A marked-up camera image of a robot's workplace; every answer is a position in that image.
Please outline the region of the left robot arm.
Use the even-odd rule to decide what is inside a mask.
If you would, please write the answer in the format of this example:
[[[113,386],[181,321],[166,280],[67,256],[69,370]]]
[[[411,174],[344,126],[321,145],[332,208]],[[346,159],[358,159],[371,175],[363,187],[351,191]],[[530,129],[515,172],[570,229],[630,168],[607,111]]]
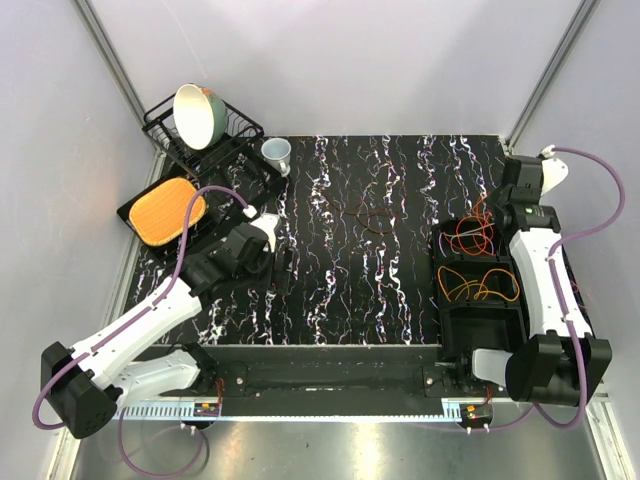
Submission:
[[[179,390],[196,396],[214,392],[218,363],[194,343],[153,360],[138,357],[223,291],[275,286],[280,224],[278,215],[265,213],[236,226],[214,249],[183,258],[177,276],[112,324],[71,347],[59,341],[46,347],[38,400],[51,406],[58,425],[83,439],[140,401]]]

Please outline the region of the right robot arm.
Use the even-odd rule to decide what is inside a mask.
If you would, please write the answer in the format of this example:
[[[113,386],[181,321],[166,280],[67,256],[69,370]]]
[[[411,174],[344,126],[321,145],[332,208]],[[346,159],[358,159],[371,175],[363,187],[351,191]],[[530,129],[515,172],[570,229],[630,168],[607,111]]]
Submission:
[[[566,164],[553,157],[505,161],[488,205],[519,275],[529,332],[512,353],[473,349],[471,362],[453,374],[463,395],[476,396],[491,382],[514,401],[585,405],[612,360],[609,342],[594,336],[575,299],[557,213],[541,202],[567,175]]]

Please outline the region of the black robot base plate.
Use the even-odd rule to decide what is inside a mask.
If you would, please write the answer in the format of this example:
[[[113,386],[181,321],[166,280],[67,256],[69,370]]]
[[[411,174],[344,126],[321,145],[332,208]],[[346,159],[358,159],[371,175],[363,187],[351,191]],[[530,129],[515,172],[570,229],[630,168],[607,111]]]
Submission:
[[[223,382],[226,418],[338,420],[363,417],[448,420],[443,400],[505,397],[497,386],[463,378],[436,345],[204,346],[212,365],[203,381],[170,396],[212,397]]]

